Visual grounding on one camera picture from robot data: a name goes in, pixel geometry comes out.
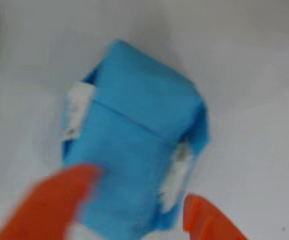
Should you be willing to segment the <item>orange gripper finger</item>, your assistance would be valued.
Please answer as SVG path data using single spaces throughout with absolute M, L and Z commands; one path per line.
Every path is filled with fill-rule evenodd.
M 195 194 L 185 197 L 182 225 L 190 240 L 247 240 L 216 206 Z
M 64 240 L 101 174 L 100 167 L 83 163 L 48 176 L 16 207 L 0 240 Z

